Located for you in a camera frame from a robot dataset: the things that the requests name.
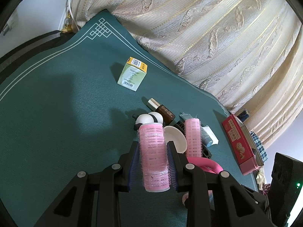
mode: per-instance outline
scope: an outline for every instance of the white wall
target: white wall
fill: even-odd
[[[266,152],[268,161],[264,163],[264,170],[267,183],[272,181],[272,168],[277,152],[303,162],[303,111]]]
[[[22,43],[54,30],[61,30],[67,0],[23,0],[15,10],[15,26],[0,34],[0,57]]]

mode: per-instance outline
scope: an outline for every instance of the red tin box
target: red tin box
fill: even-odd
[[[237,162],[243,175],[247,175],[264,166],[260,153],[249,134],[248,129],[235,115],[231,114],[222,125],[231,142]]]

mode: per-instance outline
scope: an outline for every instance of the plaid cloth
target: plaid cloth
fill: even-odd
[[[259,137],[256,135],[256,133],[254,133],[253,131],[250,132],[250,135],[253,139],[253,141],[255,142],[257,149],[259,150],[259,153],[261,155],[261,158],[263,160],[263,163],[268,160],[267,157],[267,153],[265,152],[265,148],[263,147],[261,140],[259,139]]]

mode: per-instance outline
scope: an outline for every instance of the green table mat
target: green table mat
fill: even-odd
[[[136,92],[116,83],[130,56],[148,65]],[[219,139],[209,148],[212,159],[257,190],[223,131],[227,110],[142,49],[104,10],[0,85],[0,197],[19,227],[33,226],[78,171],[101,171],[128,152],[137,139],[131,116],[149,112],[143,103],[149,98],[209,125]],[[148,193],[138,175],[132,191],[120,194],[122,226],[186,226],[182,194]]]

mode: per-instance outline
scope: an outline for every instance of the white border line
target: white border line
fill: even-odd
[[[105,19],[104,18],[100,18],[99,19],[99,22],[100,23],[103,23],[105,21]],[[124,36],[122,36],[110,23],[108,23],[107,21],[105,21],[105,23],[104,24],[107,24],[107,25],[109,25],[115,32],[117,32],[127,43],[125,43],[124,42],[124,40],[122,40],[119,36],[117,36],[117,34],[115,34],[113,31],[111,31],[110,30],[110,32],[112,33],[112,34],[114,34],[122,43],[124,43],[129,49],[131,49],[132,51],[134,51],[136,54],[138,54],[139,56],[141,56],[141,57],[143,57],[144,59],[146,59],[146,60],[148,60],[150,63],[152,63],[153,65],[155,65],[156,67],[158,67],[158,68],[160,68],[161,70],[163,70],[163,71],[165,71],[165,72],[167,72],[168,74],[170,74],[170,75],[172,75],[172,76],[174,76],[174,77],[176,77],[176,78],[178,78],[179,80],[181,80],[181,81],[183,81],[184,83],[186,83],[186,84],[189,84],[191,87],[193,87],[193,88],[195,88],[196,90],[198,90],[200,93],[202,93],[202,94],[204,94],[204,95],[206,95],[206,96],[208,96],[208,97],[210,97],[211,99],[213,99],[213,100],[215,100],[217,103],[218,103],[218,105],[223,109],[223,111],[224,111],[224,113],[225,113],[225,115],[228,117],[229,116],[229,114],[228,114],[228,111],[226,110],[226,108],[215,98],[215,97],[213,97],[213,96],[211,96],[210,94],[207,94],[207,93],[205,93],[204,91],[202,91],[202,90],[200,90],[200,89],[198,89],[197,87],[195,87],[195,86],[193,86],[192,84],[190,84],[189,82],[187,82],[186,80],[184,80],[184,79],[182,79],[182,78],[180,78],[179,76],[177,76],[177,75],[175,75],[175,74],[173,74],[173,73],[171,73],[170,71],[168,71],[167,69],[165,69],[164,67],[162,67],[162,66],[160,66],[160,65],[158,65],[156,62],[154,62],[153,60],[151,60],[150,58],[148,58],[146,55],[144,55],[142,52],[140,52],[138,49],[136,49]],[[27,76],[30,72],[32,72],[34,69],[36,69],[37,67],[39,67],[39,66],[41,66],[42,64],[44,64],[45,62],[47,62],[47,61],[49,61],[50,59],[52,59],[52,58],[54,58],[54,57],[56,57],[56,56],[58,56],[58,55],[60,55],[60,54],[62,54],[62,53],[64,53],[64,52],[66,52],[66,51],[68,51],[68,50],[70,50],[70,49],[72,49],[72,48],[74,48],[75,46],[77,46],[77,45],[79,45],[81,42],[83,42],[83,40],[84,39],[86,39],[87,37],[89,38],[89,39],[91,39],[91,40],[93,40],[95,37],[96,37],[96,35],[93,37],[93,38],[90,38],[89,36],[86,36],[85,38],[83,38],[94,26],[98,26],[98,25],[100,25],[100,24],[98,24],[98,23],[94,23],[77,41],[75,41],[73,44],[71,44],[71,45],[69,45],[69,46],[67,46],[66,48],[64,48],[64,49],[61,49],[61,50],[59,50],[59,51],[57,51],[57,52],[55,52],[55,53],[52,53],[51,55],[48,55],[48,56],[46,56],[45,58],[43,58],[43,59],[41,59],[41,60],[39,60],[38,62],[36,62],[35,64],[33,64],[33,65],[31,65],[30,67],[28,67],[27,69],[25,69],[23,72],[21,72],[15,79],[13,79],[13,81],[11,81],[10,82],[10,84],[8,84],[7,85],[7,87],[5,87],[5,89],[0,93],[0,96],[7,90],[7,88],[9,88],[11,85],[11,87],[3,94],[3,96],[0,98],[0,101],[6,96],[6,94],[18,83],[18,82],[20,82],[20,80],[21,79],[23,79],[25,76]]]

